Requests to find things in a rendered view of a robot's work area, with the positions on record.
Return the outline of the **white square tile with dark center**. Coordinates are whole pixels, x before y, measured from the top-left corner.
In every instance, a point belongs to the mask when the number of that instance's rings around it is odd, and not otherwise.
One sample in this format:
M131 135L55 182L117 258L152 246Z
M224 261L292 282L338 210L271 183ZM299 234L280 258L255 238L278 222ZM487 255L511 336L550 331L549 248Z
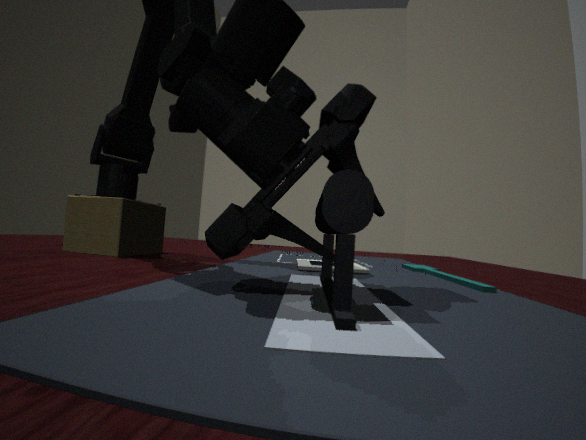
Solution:
M335 263L333 262L334 272ZM322 271L322 260L297 259L298 270ZM370 273L370 269L354 263L353 273Z

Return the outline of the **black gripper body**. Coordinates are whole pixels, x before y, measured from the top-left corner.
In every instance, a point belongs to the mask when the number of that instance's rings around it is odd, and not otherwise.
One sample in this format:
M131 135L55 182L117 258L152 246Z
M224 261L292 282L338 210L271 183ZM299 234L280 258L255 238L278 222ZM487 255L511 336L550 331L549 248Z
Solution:
M205 231L208 247L221 260L241 253L253 240L252 233L274 211L272 207L318 158L323 154L330 161L338 142L355 126L359 129L363 125L376 98L365 86L347 83L321 109L319 130L306 143L295 142L282 154L265 185L244 169L228 150L233 139L265 103L258 98L248 98L235 104L219 123L214 143L261 190L243 208L231 203L223 211Z

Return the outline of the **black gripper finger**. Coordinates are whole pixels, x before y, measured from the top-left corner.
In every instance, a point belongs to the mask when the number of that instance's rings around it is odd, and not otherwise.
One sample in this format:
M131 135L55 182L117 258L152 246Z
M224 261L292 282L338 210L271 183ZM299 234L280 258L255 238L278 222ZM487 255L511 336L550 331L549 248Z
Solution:
M333 173L336 173L344 169L353 169L364 174L360 166L359 160L357 158L354 143L359 132L360 131L358 127L355 126L338 142L338 145L334 148L329 164L327 166ZM377 216L381 217L385 214L375 193L373 200L373 208L373 213L375 213Z
M302 231L275 210L252 233L251 237L255 240L263 240L266 239L269 235L274 235L304 246L305 248L335 263L335 255L329 249Z

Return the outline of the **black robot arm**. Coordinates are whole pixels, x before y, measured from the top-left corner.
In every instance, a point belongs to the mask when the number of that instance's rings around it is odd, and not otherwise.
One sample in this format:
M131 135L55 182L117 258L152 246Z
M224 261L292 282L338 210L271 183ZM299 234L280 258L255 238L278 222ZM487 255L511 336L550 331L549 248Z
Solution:
M303 32L302 19L284 0L235 0L217 33L213 0L142 4L146 17L122 101L99 126L90 153L90 164L101 166L89 196L136 201L138 174L147 174L154 151L149 114L159 78L179 96L169 107L169 130L199 129L213 143L225 114L253 98L245 90L256 80L267 86L271 98L228 146L265 185L282 154L310 136L301 116L316 101L313 89L284 66L274 75Z

